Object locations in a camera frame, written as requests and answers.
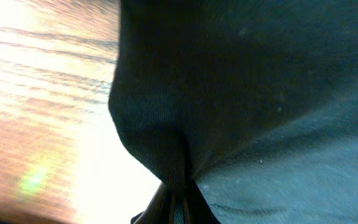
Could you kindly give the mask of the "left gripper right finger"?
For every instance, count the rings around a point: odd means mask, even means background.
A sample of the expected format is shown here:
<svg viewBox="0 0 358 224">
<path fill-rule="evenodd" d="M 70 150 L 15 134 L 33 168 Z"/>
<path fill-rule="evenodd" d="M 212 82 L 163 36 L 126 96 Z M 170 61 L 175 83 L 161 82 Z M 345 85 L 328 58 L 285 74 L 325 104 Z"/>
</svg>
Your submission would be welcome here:
<svg viewBox="0 0 358 224">
<path fill-rule="evenodd" d="M 185 187 L 183 209 L 185 224 L 221 224 L 193 179 Z"/>
</svg>

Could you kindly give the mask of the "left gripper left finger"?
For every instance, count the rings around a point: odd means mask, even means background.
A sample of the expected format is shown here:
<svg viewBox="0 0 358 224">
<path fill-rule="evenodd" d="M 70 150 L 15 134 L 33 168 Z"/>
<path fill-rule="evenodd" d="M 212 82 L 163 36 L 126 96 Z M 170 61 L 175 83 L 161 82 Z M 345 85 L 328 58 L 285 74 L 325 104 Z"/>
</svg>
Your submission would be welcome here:
<svg viewBox="0 0 358 224">
<path fill-rule="evenodd" d="M 131 218 L 131 224 L 174 224 L 175 194 L 161 183 L 147 208 Z"/>
</svg>

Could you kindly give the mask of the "black t-shirt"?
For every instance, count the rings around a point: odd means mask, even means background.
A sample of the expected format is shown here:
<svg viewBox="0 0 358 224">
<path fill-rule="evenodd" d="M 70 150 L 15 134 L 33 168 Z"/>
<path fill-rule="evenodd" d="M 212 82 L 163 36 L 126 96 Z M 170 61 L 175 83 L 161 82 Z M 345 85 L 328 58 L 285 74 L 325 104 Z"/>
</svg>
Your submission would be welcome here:
<svg viewBox="0 0 358 224">
<path fill-rule="evenodd" d="M 358 223 L 358 0 L 122 0 L 109 112 L 174 223 Z"/>
</svg>

